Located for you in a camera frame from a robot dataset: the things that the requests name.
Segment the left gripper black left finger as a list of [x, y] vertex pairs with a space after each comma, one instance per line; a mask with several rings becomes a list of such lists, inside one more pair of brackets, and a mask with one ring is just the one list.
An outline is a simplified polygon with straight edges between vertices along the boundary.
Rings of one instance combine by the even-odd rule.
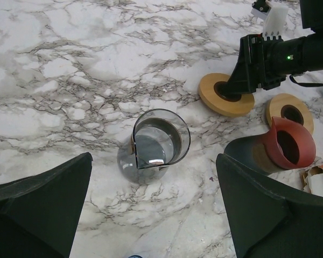
[[0, 184], [0, 257], [69, 257], [93, 158]]

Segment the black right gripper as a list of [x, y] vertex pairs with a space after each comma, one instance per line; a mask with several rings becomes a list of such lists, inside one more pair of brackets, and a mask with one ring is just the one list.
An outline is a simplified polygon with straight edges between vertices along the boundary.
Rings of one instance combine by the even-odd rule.
[[270, 90], [280, 86], [288, 75], [306, 72], [306, 39], [284, 41], [277, 36], [265, 40], [261, 34], [242, 37], [237, 64], [221, 94], [228, 97], [252, 94], [258, 88]]

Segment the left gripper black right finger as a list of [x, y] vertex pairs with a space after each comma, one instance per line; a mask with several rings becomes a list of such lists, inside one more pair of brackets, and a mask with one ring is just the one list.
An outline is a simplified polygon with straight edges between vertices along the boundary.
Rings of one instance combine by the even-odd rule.
[[226, 154], [216, 169], [237, 257], [323, 257], [323, 197]]

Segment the clear grey glass carafe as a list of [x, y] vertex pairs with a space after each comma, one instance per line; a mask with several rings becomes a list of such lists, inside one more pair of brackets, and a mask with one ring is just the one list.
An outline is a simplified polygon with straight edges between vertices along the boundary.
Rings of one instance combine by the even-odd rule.
[[169, 166], [181, 161], [190, 145], [191, 134], [181, 116], [166, 109], [148, 110], [120, 145], [117, 164], [128, 181], [150, 184], [162, 178]]

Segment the blue cone dripper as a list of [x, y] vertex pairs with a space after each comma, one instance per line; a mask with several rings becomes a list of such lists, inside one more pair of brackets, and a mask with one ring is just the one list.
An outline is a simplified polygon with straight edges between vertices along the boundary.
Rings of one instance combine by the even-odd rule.
[[129, 256], [128, 258], [143, 258], [143, 257], [140, 255], [132, 255], [132, 256]]

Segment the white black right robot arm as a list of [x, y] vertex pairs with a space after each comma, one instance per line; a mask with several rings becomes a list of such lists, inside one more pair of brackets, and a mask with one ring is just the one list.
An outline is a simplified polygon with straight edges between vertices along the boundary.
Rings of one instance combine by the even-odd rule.
[[228, 82], [219, 89], [225, 97], [251, 94], [257, 89], [279, 87], [287, 77], [323, 70], [323, 1], [300, 1], [305, 37], [284, 41], [281, 31], [287, 7], [270, 1], [254, 1], [252, 14], [264, 20], [263, 33], [240, 40], [238, 61]]

